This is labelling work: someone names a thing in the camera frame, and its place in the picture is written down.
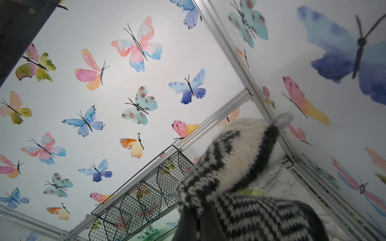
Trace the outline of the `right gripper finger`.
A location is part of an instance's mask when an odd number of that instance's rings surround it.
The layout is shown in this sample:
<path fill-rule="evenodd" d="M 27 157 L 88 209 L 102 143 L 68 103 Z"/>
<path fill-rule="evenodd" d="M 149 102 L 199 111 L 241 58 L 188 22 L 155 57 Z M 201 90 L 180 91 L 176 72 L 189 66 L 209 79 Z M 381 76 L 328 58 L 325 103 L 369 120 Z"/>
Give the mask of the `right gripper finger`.
<path fill-rule="evenodd" d="M 197 241 L 197 224 L 197 220 L 193 217 L 191 212 L 184 207 L 172 241 Z"/>

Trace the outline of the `black white patterned knit scarf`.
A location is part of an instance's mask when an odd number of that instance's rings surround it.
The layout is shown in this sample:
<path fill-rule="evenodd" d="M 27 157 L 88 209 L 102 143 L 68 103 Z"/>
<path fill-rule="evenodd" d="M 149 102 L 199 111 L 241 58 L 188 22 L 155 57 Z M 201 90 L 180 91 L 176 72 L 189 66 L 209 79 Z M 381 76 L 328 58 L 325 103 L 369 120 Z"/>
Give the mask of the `black white patterned knit scarf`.
<path fill-rule="evenodd" d="M 180 216 L 197 220 L 197 241 L 326 241 L 323 222 L 306 203 L 242 194 L 262 174 L 281 131 L 293 120 L 240 118 L 222 129 L 176 185 Z"/>

